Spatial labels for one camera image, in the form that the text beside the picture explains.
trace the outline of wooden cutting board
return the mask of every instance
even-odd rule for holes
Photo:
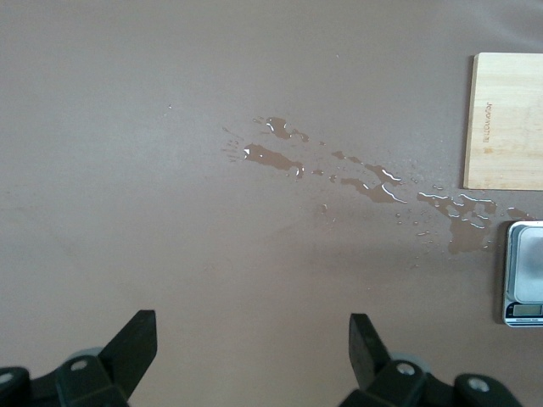
[[[475,56],[464,187],[543,190],[543,54]]]

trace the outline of digital scale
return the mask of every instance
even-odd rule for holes
[[[519,221],[507,231],[503,320],[543,326],[543,221]]]

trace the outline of brown table surface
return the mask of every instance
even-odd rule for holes
[[[1,2],[0,365],[156,309],[132,405],[332,406],[365,312],[540,406],[543,330],[499,303],[542,192],[460,188],[473,55],[543,52],[520,3]]]

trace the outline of water spill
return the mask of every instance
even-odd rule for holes
[[[352,185],[356,191],[362,195],[366,195],[373,202],[378,204],[407,204],[406,201],[398,199],[391,191],[387,190],[384,184],[379,184],[376,187],[370,188],[366,183],[357,178],[342,178],[341,185]]]
[[[360,159],[358,159],[357,157],[347,157],[347,159],[348,159],[351,163],[362,164],[362,162],[360,161]]]
[[[393,176],[390,174],[382,165],[364,165],[368,170],[377,176],[377,178],[382,182],[388,182],[395,187],[401,184],[401,178]]]
[[[455,202],[452,197],[423,192],[418,193],[417,200],[430,204],[451,221],[449,230],[452,240],[449,242],[449,252],[458,254],[489,248],[486,237],[490,233],[491,222],[486,215],[495,213],[495,202],[470,198],[464,193],[460,195],[461,202]]]
[[[305,133],[293,129],[291,132],[287,131],[287,121],[280,117],[269,117],[266,120],[266,125],[270,129],[271,133],[275,137],[282,138],[283,140],[289,140],[293,136],[298,136],[302,142],[309,142],[309,136]]]
[[[335,153],[332,153],[332,155],[337,159],[346,159],[347,158],[347,157],[345,157],[343,155],[343,153],[341,151],[336,151]]]
[[[245,159],[258,164],[270,165],[278,170],[296,169],[296,178],[304,175],[304,165],[299,161],[291,161],[284,155],[268,150],[258,144],[250,144],[244,148]]]
[[[246,145],[248,142],[242,137],[223,127],[223,131],[228,133],[230,140],[228,140],[226,147],[222,151],[226,153],[226,156],[231,161],[247,160],[258,164],[269,165],[278,170],[287,171],[286,176],[292,176],[294,174],[292,169],[294,168],[297,178],[302,178],[304,175],[305,166],[302,163],[311,164],[314,168],[311,171],[312,175],[326,176],[334,185],[353,187],[359,194],[369,197],[374,203],[406,204],[405,200],[399,199],[395,195],[397,193],[395,187],[406,184],[402,181],[403,177],[392,174],[382,165],[364,164],[355,155],[348,152],[344,153],[343,151],[334,151],[324,141],[309,142],[310,137],[307,134],[296,129],[287,130],[288,126],[285,119],[279,117],[265,119],[262,116],[258,116],[253,119],[253,122],[259,125],[262,130],[266,130],[261,131],[261,134],[268,136],[273,134],[278,139],[288,142],[280,143],[282,146],[277,151],[271,151],[260,144],[251,143]],[[299,141],[309,143],[307,146],[302,147]],[[295,154],[293,157],[299,159],[299,161],[290,159],[288,157],[290,152]],[[341,166],[337,166],[336,168],[336,165],[333,163],[338,163],[332,157],[341,160]],[[370,176],[373,179],[366,179],[366,176]],[[411,193],[411,196],[413,198],[416,197],[418,202],[428,204],[445,216],[450,222],[451,240],[448,249],[451,254],[492,249],[494,243],[488,237],[491,232],[495,231],[495,228],[491,228],[492,222],[496,219],[500,220],[500,216],[508,215],[513,220],[534,219],[533,216],[516,208],[508,208],[507,213],[505,213],[506,207],[501,208],[501,212],[496,215],[497,205],[492,200],[471,198],[465,193],[460,194],[457,198],[453,198],[447,196],[443,192],[444,188],[439,184],[430,184],[432,185],[433,193],[410,190],[409,185],[411,185],[411,188],[415,188],[416,184],[425,180],[422,176],[415,175],[414,173],[408,176],[411,177],[411,180],[407,182],[407,187],[402,188],[402,193]],[[321,213],[326,213],[326,204],[319,205],[319,208]],[[408,208],[407,212],[414,214],[414,211],[418,212],[418,210],[419,208],[413,207],[412,209]],[[425,237],[434,233],[431,229],[431,225],[434,223],[431,212],[431,209],[425,208],[420,213],[421,218],[416,218],[415,220],[410,219],[410,215],[406,215],[405,219],[401,218],[399,213],[393,212],[391,215],[395,214],[398,225],[404,224],[406,227],[412,227],[413,232],[418,237]],[[433,241],[428,240],[423,243],[429,248]],[[437,248],[439,244],[435,243],[433,246]]]
[[[517,209],[517,208],[508,208],[507,214],[513,220],[535,220],[535,217],[530,216],[526,212],[523,212],[522,210]]]

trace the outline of metal bolt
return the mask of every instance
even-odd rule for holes
[[[3,375],[0,376],[0,384],[7,383],[13,378],[14,378],[13,373],[4,373]]]
[[[70,366],[71,371],[80,371],[87,367],[86,360],[77,360],[72,366]]]
[[[415,374],[415,368],[407,363],[399,363],[396,369],[402,375],[413,376]]]
[[[470,377],[469,379],[467,379],[467,384],[473,390],[476,390],[478,392],[486,393],[490,391],[488,383],[485,382],[483,379],[479,379],[478,377]]]

